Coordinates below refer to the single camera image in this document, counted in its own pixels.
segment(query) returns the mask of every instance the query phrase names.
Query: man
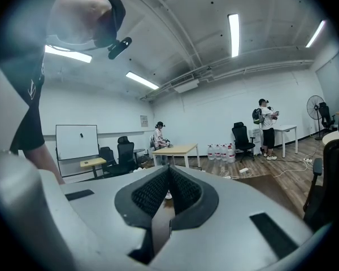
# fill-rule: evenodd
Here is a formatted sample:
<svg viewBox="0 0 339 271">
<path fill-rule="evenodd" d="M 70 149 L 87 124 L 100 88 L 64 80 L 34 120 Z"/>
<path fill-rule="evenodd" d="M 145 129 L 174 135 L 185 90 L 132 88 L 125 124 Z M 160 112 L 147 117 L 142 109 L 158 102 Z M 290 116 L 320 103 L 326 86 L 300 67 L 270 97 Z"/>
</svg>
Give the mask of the man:
<svg viewBox="0 0 339 271">
<path fill-rule="evenodd" d="M 64 183 L 42 135 L 39 100 L 44 83 L 46 37 L 110 46 L 125 16 L 121 0 L 16 0 L 0 21 L 0 68 L 28 104 L 10 150 L 23 150 L 38 169 Z"/>
<path fill-rule="evenodd" d="M 259 100 L 261 114 L 264 120 L 261 123 L 262 131 L 264 134 L 263 150 L 264 156 L 267 160 L 276 160 L 277 156 L 272 153 L 273 146 L 275 144 L 275 131 L 272 127 L 272 120 L 277 119 L 278 112 L 272 112 L 267 108 L 267 101 L 265 99 Z"/>
</svg>

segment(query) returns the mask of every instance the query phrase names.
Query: standing fan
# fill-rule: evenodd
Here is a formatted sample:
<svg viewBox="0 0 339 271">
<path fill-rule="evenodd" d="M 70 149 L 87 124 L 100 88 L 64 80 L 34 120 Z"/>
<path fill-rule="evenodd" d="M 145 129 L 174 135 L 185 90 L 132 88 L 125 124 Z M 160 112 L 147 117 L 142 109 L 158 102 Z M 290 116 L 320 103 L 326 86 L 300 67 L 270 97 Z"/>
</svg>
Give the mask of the standing fan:
<svg viewBox="0 0 339 271">
<path fill-rule="evenodd" d="M 323 137 L 320 135 L 320 121 L 319 121 L 321 119 L 321 115 L 319 115 L 319 107 L 320 107 L 319 104 L 321 102 L 324 102 L 324 100 L 320 96 L 313 95 L 311 98 L 309 98 L 306 104 L 307 113 L 310 115 L 310 117 L 313 120 L 318 121 L 319 136 L 315 138 L 317 141 L 323 139 Z"/>
</svg>

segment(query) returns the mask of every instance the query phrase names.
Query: black shorts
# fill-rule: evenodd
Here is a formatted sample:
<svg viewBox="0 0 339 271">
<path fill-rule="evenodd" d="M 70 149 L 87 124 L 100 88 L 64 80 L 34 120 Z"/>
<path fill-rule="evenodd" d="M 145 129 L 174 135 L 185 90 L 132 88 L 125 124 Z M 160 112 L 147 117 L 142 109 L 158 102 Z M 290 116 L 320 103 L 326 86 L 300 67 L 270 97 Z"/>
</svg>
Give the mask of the black shorts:
<svg viewBox="0 0 339 271">
<path fill-rule="evenodd" d="M 33 99 L 29 102 L 29 110 L 24 116 L 15 137 L 12 141 L 10 150 L 17 154 L 18 150 L 30 151 L 42 146 L 45 141 L 41 131 L 39 100 L 42 84 L 36 86 L 36 92 Z"/>
<path fill-rule="evenodd" d="M 264 143 L 263 145 L 267 148 L 273 149 L 273 146 L 275 144 L 275 131 L 273 128 L 271 129 L 263 129 L 264 133 Z"/>
</svg>

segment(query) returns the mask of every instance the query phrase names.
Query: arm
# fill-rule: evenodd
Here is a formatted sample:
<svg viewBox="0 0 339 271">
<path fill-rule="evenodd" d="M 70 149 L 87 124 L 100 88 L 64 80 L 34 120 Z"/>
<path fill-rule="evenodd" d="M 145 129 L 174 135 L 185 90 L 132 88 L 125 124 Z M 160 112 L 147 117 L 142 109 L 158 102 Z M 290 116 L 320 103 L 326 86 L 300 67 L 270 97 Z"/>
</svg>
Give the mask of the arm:
<svg viewBox="0 0 339 271">
<path fill-rule="evenodd" d="M 273 120 L 277 119 L 277 112 L 273 112 L 273 111 L 269 110 L 268 108 L 264 108 L 261 113 L 264 116 L 270 115 Z"/>
<path fill-rule="evenodd" d="M 23 151 L 23 153 L 38 169 L 45 169 L 54 173 L 55 178 L 60 185 L 65 183 L 45 143 L 34 150 Z"/>
<path fill-rule="evenodd" d="M 161 146 L 166 146 L 167 144 L 165 143 L 164 140 L 162 140 L 161 133 L 158 129 L 154 131 L 154 141 L 158 143 Z"/>
</svg>

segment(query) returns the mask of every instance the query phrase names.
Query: power strip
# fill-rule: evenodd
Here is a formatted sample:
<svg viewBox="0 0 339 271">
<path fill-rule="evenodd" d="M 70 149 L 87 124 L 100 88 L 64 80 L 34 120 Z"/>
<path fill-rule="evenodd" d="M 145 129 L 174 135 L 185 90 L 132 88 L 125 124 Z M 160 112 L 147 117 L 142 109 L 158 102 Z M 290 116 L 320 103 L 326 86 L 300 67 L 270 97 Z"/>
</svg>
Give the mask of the power strip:
<svg viewBox="0 0 339 271">
<path fill-rule="evenodd" d="M 240 169 L 240 174 L 246 173 L 249 169 L 248 168 L 244 168 L 244 169 Z"/>
</svg>

